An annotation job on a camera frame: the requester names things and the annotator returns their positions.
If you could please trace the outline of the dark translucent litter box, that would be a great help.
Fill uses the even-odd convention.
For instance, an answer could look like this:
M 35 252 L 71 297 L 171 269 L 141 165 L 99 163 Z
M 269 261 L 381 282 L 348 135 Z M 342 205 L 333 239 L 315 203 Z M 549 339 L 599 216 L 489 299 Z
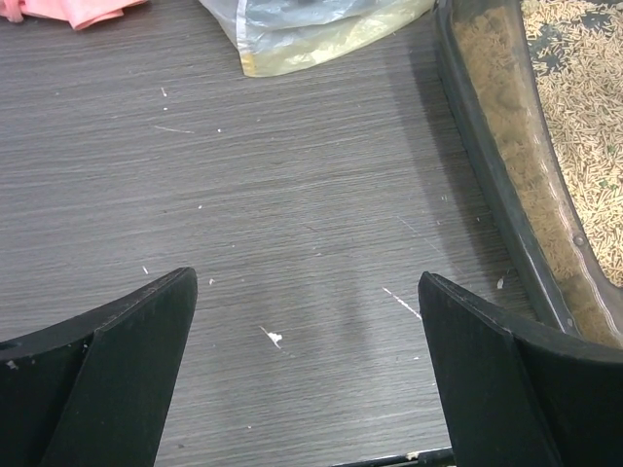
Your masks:
M 516 1 L 439 1 L 437 60 L 462 143 L 537 317 L 622 343 L 610 283 L 572 204 L 537 94 Z

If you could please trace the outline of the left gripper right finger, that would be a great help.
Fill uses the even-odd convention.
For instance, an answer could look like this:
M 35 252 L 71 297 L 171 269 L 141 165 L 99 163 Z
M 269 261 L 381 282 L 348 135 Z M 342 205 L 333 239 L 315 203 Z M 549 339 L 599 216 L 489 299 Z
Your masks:
M 445 277 L 418 285 L 458 466 L 619 466 L 622 352 L 493 305 Z

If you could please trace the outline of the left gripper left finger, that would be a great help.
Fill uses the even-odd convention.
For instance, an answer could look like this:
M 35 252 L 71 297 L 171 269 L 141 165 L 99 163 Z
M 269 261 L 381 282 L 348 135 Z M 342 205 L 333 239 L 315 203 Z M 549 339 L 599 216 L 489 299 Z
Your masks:
M 3 341 L 2 465 L 154 465 L 197 295 L 180 268 Z

